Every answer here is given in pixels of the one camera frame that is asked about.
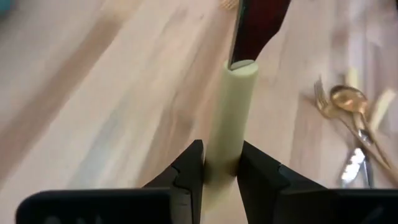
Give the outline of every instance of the wooden surface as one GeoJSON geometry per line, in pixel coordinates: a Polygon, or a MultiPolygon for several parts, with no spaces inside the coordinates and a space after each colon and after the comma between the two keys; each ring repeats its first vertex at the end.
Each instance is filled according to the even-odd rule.
{"type": "MultiPolygon", "coordinates": [[[[234,11],[217,0],[17,2],[0,22],[0,222],[46,189],[140,187],[208,138],[234,11]]],[[[313,83],[354,66],[370,100],[398,88],[393,0],[292,0],[257,62],[246,140],[338,187],[353,138],[313,106],[313,83]]],[[[398,102],[380,137],[398,159],[398,102]]],[[[376,187],[391,187],[375,168],[376,187]]],[[[362,186],[358,179],[354,186],[362,186]]],[[[245,223],[235,186],[204,223],[245,223]]]]}

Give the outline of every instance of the spoon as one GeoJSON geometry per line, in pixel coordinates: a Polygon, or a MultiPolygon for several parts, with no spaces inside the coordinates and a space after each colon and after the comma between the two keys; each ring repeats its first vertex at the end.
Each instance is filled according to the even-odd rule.
{"type": "Polygon", "coordinates": [[[365,114],[368,109],[368,99],[366,96],[356,88],[337,85],[330,90],[330,98],[331,102],[340,109],[350,113],[359,113],[361,115],[362,122],[364,123],[366,130],[369,132],[372,141],[375,143],[377,151],[380,153],[380,156],[387,166],[391,168],[390,160],[387,158],[384,151],[381,150],[380,144],[366,121],[365,114]]]}

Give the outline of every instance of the gold fork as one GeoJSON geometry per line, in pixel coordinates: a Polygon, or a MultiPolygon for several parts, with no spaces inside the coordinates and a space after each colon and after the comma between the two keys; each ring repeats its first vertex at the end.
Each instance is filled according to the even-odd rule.
{"type": "Polygon", "coordinates": [[[315,92],[315,104],[317,106],[318,111],[322,114],[323,117],[327,119],[339,119],[348,130],[362,143],[364,148],[370,153],[370,155],[377,160],[377,162],[385,168],[389,172],[389,174],[394,178],[394,180],[398,183],[398,177],[395,175],[395,172],[371,149],[371,147],[359,136],[357,131],[351,127],[349,122],[343,119],[343,112],[336,108],[326,97],[326,93],[323,89],[322,80],[319,79],[314,84],[314,92],[315,92]]]}

